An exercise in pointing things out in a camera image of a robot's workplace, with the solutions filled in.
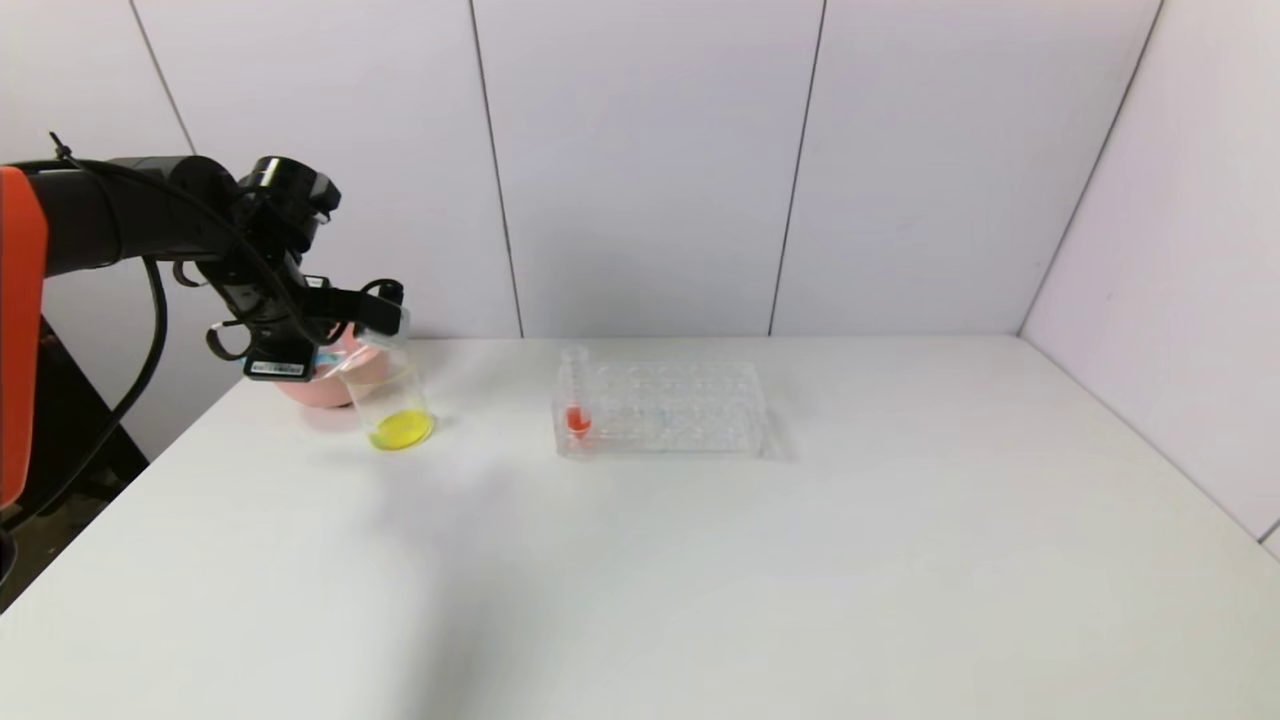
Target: wall seam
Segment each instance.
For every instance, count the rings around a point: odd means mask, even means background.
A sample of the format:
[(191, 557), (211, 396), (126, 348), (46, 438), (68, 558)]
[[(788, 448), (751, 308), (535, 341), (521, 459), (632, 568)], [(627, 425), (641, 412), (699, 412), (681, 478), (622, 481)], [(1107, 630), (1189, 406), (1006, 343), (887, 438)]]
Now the wall seam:
[(489, 127), (489, 151), (493, 154), (493, 177), (498, 183), (498, 211), (502, 214), (502, 237), (507, 242), (507, 266), (511, 270), (511, 296), (516, 301), (516, 327), (525, 337), (525, 316), (520, 310), (520, 283), (516, 282), (516, 256), (511, 252), (511, 227), (507, 224), (507, 200), (502, 192), (502, 172), (498, 169), (498, 141), (493, 133), (493, 111), (489, 109), (489, 85), (484, 77), (484, 54), (480, 51), (480, 23), (476, 20), (475, 0), (467, 0), (471, 10), (471, 36), (476, 46), (476, 67), (480, 69), (480, 95), (484, 97), (484, 119)]
[(129, 0), (129, 10), (133, 12), (133, 22), (137, 23), (138, 32), (142, 33), (142, 42), (147, 46), (147, 55), (151, 56), (151, 67), (156, 69), (156, 77), (160, 78), (160, 87), (164, 88), (164, 95), (169, 99), (169, 108), (173, 109), (173, 117), (178, 119), (178, 127), (182, 128), (182, 137), (187, 141), (187, 149), (191, 150), (192, 155), (196, 155), (196, 143), (191, 141), (191, 133), (187, 132), (187, 122), (182, 119), (178, 102), (173, 99), (173, 91), (169, 90), (169, 81), (165, 79), (164, 70), (160, 69), (160, 60), (156, 58), (151, 37), (147, 35), (146, 26), (142, 24), (142, 14), (138, 13), (138, 5), (134, 0)]
[(822, 28), (827, 22), (827, 0), (822, 0), (818, 14), (818, 38), (813, 45), (813, 67), (809, 69), (809, 94), (804, 101), (804, 117), (800, 122), (800, 145), (796, 147), (795, 170), (791, 173), (791, 199), (787, 201), (787, 219), (782, 225), (782, 252), (778, 255), (778, 277), (773, 283), (773, 305), (769, 306), (769, 329), (765, 336), (773, 336), (773, 320), (778, 316), (778, 295), (782, 292), (782, 265), (787, 258), (787, 238), (791, 234), (791, 213), (796, 206), (796, 184), (800, 182), (800, 159), (804, 156), (804, 135), (809, 129), (809, 106), (813, 105), (813, 83), (818, 77), (818, 53), (822, 50)]
[(1138, 51), (1138, 61), (1133, 65), (1133, 73), (1129, 76), (1129, 82), (1124, 86), (1124, 94), (1120, 96), (1120, 104), (1116, 105), (1116, 114), (1111, 118), (1111, 126), (1107, 128), (1107, 135), (1102, 138), (1102, 146), (1098, 147), (1098, 156), (1093, 159), (1093, 167), (1089, 168), (1089, 176), (1084, 179), (1084, 187), (1080, 188), (1080, 196), (1075, 199), (1075, 206), (1071, 208), (1071, 215), (1066, 219), (1066, 227), (1062, 228), (1062, 236), (1057, 238), (1057, 245), (1053, 246), (1053, 255), (1048, 259), (1048, 265), (1044, 268), (1044, 274), (1041, 275), (1041, 282), (1036, 286), (1036, 293), (1032, 295), (1032, 301), (1027, 305), (1027, 314), (1023, 315), (1023, 322), (1018, 324), (1018, 332), (1014, 333), (1016, 337), (1023, 337), (1027, 332), (1027, 322), (1030, 320), (1032, 310), (1036, 309), (1036, 302), (1039, 301), (1039, 296), (1044, 292), (1044, 286), (1048, 283), (1048, 275), (1053, 272), (1053, 264), (1057, 263), (1059, 255), (1062, 252), (1062, 246), (1066, 245), (1066, 237), (1071, 234), (1071, 225), (1075, 224), (1075, 217), (1080, 211), (1080, 206), (1084, 205), (1084, 196), (1089, 193), (1089, 186), (1093, 184), (1093, 176), (1098, 172), (1098, 165), (1102, 164), (1102, 156), (1106, 155), (1107, 145), (1111, 143), (1111, 135), (1116, 129), (1116, 124), (1120, 123), (1120, 114), (1124, 113), (1125, 102), (1129, 101), (1129, 91), (1133, 90), (1133, 83), (1138, 78), (1138, 72), (1142, 69), (1142, 61), (1147, 56), (1147, 47), (1151, 46), (1151, 38), (1156, 35), (1156, 26), (1160, 23), (1160, 15), (1165, 9), (1165, 0), (1160, 0), (1156, 5), (1156, 12), (1151, 17), (1151, 27), (1147, 28), (1147, 37), (1142, 41), (1142, 50)]

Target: white wall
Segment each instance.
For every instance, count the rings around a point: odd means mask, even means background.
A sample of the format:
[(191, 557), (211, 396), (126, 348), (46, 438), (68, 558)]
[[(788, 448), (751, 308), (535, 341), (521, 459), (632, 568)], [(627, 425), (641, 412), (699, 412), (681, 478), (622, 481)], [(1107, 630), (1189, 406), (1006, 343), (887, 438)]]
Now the white wall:
[(820, 0), (475, 0), (525, 332), (764, 334)]
[(406, 286), (416, 336), (517, 337), (467, 0), (140, 0), (192, 142), (343, 192), (303, 269)]
[(1015, 333), (1158, 0), (829, 0), (773, 331)]
[(1254, 536), (1280, 516), (1280, 4), (1167, 0), (1025, 337)]
[[(0, 3), (0, 161), (51, 158), (50, 129), (90, 159), (189, 152), (128, 0)], [(239, 375), (205, 347), (205, 328), (227, 313), (221, 301), (173, 282), (168, 293), (164, 359), (124, 419), (150, 457)], [(142, 263), (52, 278), (45, 283), (44, 311), (114, 405), (133, 383), (151, 341)]]

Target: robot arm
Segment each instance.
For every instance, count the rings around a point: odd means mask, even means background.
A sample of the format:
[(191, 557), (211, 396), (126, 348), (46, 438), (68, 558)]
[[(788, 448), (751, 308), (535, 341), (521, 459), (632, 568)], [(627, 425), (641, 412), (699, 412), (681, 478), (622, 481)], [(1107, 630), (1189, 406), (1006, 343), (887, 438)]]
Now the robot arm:
[[(348, 324), (398, 334), (398, 282), (339, 290), (298, 269), (342, 197), (324, 174), (270, 156), (237, 183), (201, 156), (99, 163), (59, 151), (59, 160), (0, 167), (0, 507), (26, 477), (44, 278), (129, 258), (195, 263), (233, 315), (227, 324), (251, 338), (230, 354), (210, 331), (210, 348), (243, 359), (251, 379), (311, 379), (319, 347)], [(175, 274), (184, 279), (180, 265)]]

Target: floor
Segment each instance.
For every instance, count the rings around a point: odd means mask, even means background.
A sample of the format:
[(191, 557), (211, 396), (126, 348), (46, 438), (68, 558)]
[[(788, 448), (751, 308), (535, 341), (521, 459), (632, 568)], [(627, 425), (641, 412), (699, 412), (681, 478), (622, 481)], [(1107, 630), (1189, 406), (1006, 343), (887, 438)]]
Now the floor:
[[(114, 480), (104, 473), (108, 482)], [(22, 591), (27, 589), (45, 568), (58, 557), (76, 536), (88, 527), (106, 503), (92, 497), (72, 496), (63, 506), (47, 518), (36, 516), (17, 533), (18, 560), (9, 579), (0, 585), (0, 612), (4, 612)], [(8, 516), (14, 507), (5, 511)]]

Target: white table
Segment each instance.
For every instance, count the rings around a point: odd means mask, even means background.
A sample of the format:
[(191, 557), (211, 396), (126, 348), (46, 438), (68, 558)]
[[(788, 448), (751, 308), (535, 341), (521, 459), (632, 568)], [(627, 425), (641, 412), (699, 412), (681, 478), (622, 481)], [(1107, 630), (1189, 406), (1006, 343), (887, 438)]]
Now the white table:
[(1028, 345), (588, 345), (755, 361), (776, 457), (558, 457), (545, 341), (419, 345), (401, 454), (241, 383), (0, 616), (0, 717), (1280, 717), (1280, 565)]

